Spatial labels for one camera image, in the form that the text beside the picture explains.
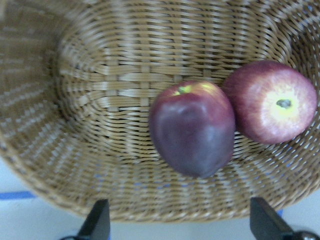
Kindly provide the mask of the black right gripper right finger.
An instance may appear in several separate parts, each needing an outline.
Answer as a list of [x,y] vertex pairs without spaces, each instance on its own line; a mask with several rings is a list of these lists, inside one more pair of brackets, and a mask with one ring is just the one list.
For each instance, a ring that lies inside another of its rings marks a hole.
[[250,199],[249,227],[256,240],[295,240],[294,230],[262,197]]

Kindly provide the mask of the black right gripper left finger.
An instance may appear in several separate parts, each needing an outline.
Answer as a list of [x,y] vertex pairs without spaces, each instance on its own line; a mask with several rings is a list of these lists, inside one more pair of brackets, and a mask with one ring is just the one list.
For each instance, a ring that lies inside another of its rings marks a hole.
[[76,235],[77,240],[110,240],[111,224],[109,201],[98,200]]

